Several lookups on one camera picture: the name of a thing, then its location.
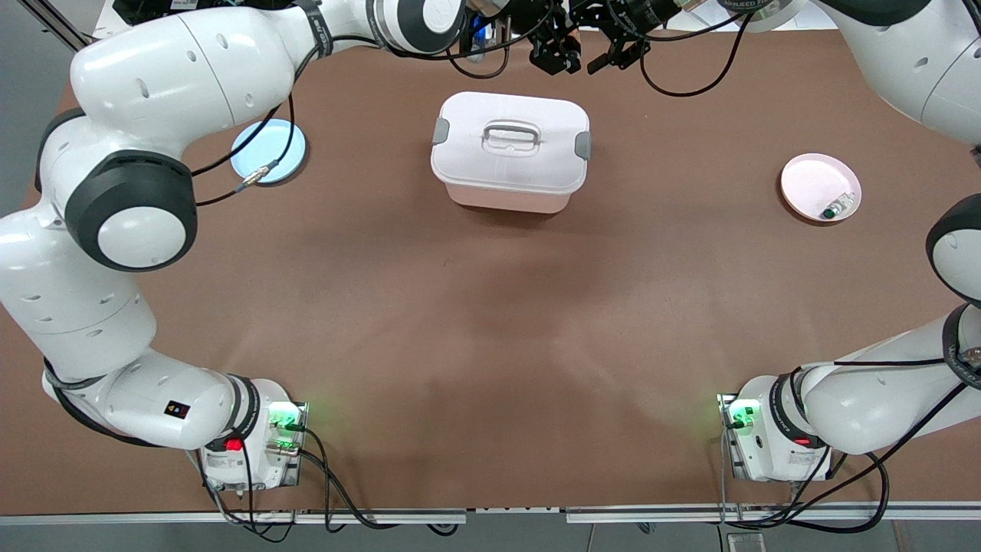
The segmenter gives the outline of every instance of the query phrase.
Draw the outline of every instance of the white lid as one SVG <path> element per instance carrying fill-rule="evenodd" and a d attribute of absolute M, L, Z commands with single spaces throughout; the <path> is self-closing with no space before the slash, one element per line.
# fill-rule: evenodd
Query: white lid
<path fill-rule="evenodd" d="M 460 92 L 439 111 L 433 172 L 459 186 L 566 195 L 586 179 L 589 130 L 570 101 Z"/>

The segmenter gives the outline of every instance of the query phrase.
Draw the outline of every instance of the pink plate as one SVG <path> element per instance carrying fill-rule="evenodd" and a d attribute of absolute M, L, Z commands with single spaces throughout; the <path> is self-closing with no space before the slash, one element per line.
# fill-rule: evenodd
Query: pink plate
<path fill-rule="evenodd" d="M 794 211 L 818 222 L 845 220 L 861 204 L 861 186 L 852 169 L 821 153 L 805 153 L 791 159 L 781 173 L 780 189 Z M 854 193 L 852 205 L 834 219 L 823 218 L 824 209 L 843 193 Z"/>

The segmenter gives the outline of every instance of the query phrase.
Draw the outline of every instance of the light blue plate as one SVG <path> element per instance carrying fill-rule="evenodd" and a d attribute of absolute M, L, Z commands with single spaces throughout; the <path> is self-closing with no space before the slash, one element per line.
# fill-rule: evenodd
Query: light blue plate
<path fill-rule="evenodd" d="M 232 149 L 245 141 L 260 123 L 249 125 L 232 143 Z M 289 139 L 289 121 L 273 119 L 242 151 L 232 157 L 232 168 L 238 176 L 245 178 L 259 167 L 273 161 L 283 153 L 286 141 Z M 259 181 L 259 185 L 274 184 L 293 174 L 303 162 L 306 153 L 306 137 L 299 127 L 293 128 L 293 141 L 283 161 Z"/>

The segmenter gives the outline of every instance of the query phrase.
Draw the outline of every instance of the gray latch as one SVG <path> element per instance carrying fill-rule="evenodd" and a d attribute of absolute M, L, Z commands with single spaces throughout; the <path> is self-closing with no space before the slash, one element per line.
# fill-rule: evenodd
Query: gray latch
<path fill-rule="evenodd" d="M 433 145 L 443 143 L 449 138 L 449 121 L 443 117 L 436 119 L 436 129 L 433 131 Z"/>
<path fill-rule="evenodd" d="M 587 161 L 593 154 L 593 135 L 590 131 L 582 131 L 576 135 L 576 156 L 582 157 Z"/>

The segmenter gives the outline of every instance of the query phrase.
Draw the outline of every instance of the white plastic container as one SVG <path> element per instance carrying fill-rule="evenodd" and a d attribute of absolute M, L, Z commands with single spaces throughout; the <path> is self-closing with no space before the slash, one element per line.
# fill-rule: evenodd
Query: white plastic container
<path fill-rule="evenodd" d="M 461 205 L 556 213 L 586 180 L 591 148 L 572 102 L 460 92 L 439 111 L 431 163 Z"/>

